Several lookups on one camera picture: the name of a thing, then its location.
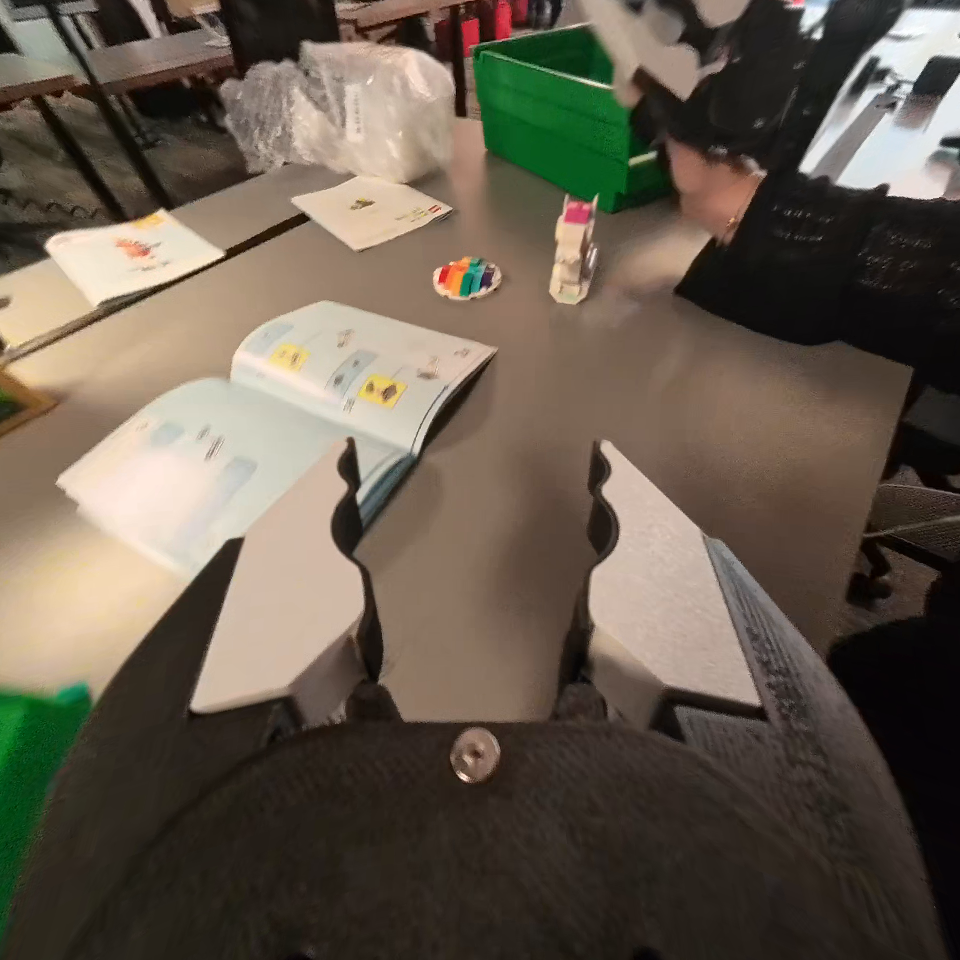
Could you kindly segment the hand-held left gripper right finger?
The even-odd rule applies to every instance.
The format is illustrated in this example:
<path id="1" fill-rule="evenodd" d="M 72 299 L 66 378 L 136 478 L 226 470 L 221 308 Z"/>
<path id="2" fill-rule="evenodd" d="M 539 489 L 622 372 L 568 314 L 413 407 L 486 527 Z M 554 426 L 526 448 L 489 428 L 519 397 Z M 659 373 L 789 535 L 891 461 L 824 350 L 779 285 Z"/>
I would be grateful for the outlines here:
<path id="1" fill-rule="evenodd" d="M 632 727 L 677 706 L 762 719 L 714 541 L 609 440 L 594 441 L 587 487 L 594 558 L 572 616 L 571 680 Z"/>

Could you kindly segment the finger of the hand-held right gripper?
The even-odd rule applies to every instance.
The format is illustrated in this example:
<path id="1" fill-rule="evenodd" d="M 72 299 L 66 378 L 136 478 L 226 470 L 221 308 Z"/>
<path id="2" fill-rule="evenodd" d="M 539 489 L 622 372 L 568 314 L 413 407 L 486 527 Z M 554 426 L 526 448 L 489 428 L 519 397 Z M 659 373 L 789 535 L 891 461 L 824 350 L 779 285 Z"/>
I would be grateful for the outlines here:
<path id="1" fill-rule="evenodd" d="M 655 64 L 655 39 L 642 18 L 645 2 L 581 1 L 581 12 L 610 62 L 611 88 L 623 107 L 644 96 L 643 77 Z"/>
<path id="2" fill-rule="evenodd" d="M 638 13 L 638 69 L 681 101 L 713 68 L 735 24 L 733 1 L 647 1 Z"/>

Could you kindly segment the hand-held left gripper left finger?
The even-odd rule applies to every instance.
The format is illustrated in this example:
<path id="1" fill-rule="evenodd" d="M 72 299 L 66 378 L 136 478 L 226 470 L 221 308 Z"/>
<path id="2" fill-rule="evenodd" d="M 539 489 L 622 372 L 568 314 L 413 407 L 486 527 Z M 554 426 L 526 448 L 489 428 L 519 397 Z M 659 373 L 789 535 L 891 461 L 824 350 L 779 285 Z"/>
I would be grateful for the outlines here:
<path id="1" fill-rule="evenodd" d="M 336 441 L 248 529 L 190 711 L 211 716 L 286 701 L 299 723 L 335 723 L 379 680 L 382 627 L 355 557 L 364 525 L 353 438 Z"/>

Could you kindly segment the white lego unicorn figure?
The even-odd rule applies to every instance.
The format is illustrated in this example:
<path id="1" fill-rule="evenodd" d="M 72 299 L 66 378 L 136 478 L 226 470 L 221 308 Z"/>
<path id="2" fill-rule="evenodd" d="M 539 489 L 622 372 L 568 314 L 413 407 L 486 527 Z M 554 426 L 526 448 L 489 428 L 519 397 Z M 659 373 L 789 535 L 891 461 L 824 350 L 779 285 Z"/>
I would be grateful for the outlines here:
<path id="1" fill-rule="evenodd" d="M 599 195 L 592 200 L 566 195 L 555 230 L 555 257 L 549 293 L 561 306 L 579 306 L 588 297 L 598 261 L 594 242 Z"/>

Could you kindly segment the person's right forearm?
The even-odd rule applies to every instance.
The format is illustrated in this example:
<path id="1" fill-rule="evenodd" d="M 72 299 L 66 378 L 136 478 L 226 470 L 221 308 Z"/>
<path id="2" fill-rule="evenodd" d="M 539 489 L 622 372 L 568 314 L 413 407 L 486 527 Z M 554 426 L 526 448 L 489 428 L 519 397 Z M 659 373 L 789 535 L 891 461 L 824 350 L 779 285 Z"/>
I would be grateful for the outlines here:
<path id="1" fill-rule="evenodd" d="M 800 346 L 847 344 L 959 393 L 959 203 L 766 177 L 731 238 L 675 289 L 693 306 Z"/>

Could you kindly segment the round rainbow lego plate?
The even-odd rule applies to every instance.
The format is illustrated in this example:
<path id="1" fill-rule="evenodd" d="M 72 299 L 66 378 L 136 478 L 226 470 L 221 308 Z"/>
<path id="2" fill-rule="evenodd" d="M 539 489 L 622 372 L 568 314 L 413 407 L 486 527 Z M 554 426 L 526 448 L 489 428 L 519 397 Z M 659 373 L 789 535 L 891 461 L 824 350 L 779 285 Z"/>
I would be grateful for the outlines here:
<path id="1" fill-rule="evenodd" d="M 442 298 L 462 303 L 488 297 L 503 282 L 502 270 L 482 257 L 462 257 L 438 267 L 433 289 Z"/>

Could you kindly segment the red containers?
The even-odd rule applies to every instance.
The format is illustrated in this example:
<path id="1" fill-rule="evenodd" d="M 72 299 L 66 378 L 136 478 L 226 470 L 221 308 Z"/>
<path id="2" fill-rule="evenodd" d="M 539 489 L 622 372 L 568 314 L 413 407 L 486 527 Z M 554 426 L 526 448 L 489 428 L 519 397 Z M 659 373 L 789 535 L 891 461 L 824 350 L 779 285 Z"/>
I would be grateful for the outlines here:
<path id="1" fill-rule="evenodd" d="M 463 54 L 469 57 L 474 47 L 488 42 L 509 41 L 515 30 L 525 26 L 527 1 L 468 2 L 461 11 Z M 451 62 L 451 29 L 447 11 L 441 11 L 433 22 L 438 58 Z"/>

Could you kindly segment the white table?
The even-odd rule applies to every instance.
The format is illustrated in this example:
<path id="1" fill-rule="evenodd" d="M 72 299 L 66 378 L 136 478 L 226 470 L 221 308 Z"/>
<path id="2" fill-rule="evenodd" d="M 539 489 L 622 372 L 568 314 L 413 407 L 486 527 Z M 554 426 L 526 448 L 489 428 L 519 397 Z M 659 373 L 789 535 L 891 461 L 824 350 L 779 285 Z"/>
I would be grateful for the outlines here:
<path id="1" fill-rule="evenodd" d="M 799 165 L 836 186 L 958 201 L 958 2 L 905 2 L 844 81 Z"/>

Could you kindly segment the open light blue instruction booklet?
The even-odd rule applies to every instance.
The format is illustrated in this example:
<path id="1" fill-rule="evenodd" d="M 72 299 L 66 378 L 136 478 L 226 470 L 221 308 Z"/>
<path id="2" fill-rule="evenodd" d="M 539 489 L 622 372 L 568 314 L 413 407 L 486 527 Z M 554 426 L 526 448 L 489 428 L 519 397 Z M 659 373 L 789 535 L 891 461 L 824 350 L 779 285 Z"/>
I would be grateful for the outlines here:
<path id="1" fill-rule="evenodd" d="M 79 515 L 192 577 L 352 438 L 368 526 L 493 346 L 321 301 L 264 323 L 228 378 L 159 396 L 61 474 Z"/>

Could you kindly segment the black office chair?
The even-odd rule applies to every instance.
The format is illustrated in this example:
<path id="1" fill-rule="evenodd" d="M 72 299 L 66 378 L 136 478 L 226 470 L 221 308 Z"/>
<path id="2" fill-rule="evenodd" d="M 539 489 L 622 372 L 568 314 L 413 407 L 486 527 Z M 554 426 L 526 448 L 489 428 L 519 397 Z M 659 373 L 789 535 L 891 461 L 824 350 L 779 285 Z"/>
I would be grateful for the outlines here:
<path id="1" fill-rule="evenodd" d="M 896 554 L 938 573 L 958 568 L 959 397 L 912 386 L 894 429 L 846 600 L 869 609 L 893 594 Z"/>

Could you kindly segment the clear plastic bubble wrap bags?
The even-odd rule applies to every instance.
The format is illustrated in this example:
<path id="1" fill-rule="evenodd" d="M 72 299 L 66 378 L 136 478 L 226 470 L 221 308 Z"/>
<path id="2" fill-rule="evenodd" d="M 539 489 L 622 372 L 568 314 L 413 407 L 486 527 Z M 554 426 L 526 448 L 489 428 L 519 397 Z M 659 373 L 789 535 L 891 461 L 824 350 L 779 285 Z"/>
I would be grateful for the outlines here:
<path id="1" fill-rule="evenodd" d="M 368 42 L 301 43 L 220 89 L 249 173 L 286 165 L 412 184 L 450 166 L 455 86 L 424 52 Z"/>

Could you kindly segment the white booklet with small print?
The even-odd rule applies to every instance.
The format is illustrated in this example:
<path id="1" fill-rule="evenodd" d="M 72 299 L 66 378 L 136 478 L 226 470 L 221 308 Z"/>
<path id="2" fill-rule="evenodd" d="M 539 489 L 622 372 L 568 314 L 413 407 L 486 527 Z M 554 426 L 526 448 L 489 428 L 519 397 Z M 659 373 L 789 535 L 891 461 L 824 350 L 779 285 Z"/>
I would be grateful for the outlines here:
<path id="1" fill-rule="evenodd" d="M 294 197 L 291 203 L 356 253 L 412 234 L 453 212 L 449 204 L 410 185 L 369 176 Z"/>

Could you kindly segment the white booklet with red picture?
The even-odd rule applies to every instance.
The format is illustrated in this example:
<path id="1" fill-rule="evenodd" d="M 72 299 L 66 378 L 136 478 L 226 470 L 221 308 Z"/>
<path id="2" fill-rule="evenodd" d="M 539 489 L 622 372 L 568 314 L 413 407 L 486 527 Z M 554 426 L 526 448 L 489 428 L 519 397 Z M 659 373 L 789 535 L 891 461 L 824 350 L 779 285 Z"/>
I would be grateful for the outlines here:
<path id="1" fill-rule="evenodd" d="M 54 234 L 44 250 L 93 307 L 177 282 L 226 257 L 164 209 L 129 222 Z"/>

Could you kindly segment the dark brown table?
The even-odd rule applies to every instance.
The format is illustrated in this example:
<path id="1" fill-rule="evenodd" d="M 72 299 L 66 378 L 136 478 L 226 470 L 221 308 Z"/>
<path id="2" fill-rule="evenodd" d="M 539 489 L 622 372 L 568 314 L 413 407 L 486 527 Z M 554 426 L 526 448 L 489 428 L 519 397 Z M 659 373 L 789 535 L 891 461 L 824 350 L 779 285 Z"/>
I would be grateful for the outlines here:
<path id="1" fill-rule="evenodd" d="M 131 91 L 149 90 L 175 81 L 209 78 L 232 70 L 233 54 L 225 47 L 210 47 L 200 31 L 88 49 L 78 42 L 76 28 L 67 24 L 62 6 L 48 2 L 40 4 L 39 8 L 61 43 L 70 51 L 79 73 L 59 71 L 52 63 L 20 52 L 3 53 L 2 112 L 6 113 L 20 103 L 32 103 L 54 141 L 99 201 L 104 215 L 114 223 L 125 221 L 130 216 L 120 198 L 49 102 L 51 97 L 85 92 L 93 98 L 103 123 L 138 176 L 153 206 L 169 210 L 173 199 L 150 165 L 138 139 L 114 111 L 113 101 Z"/>

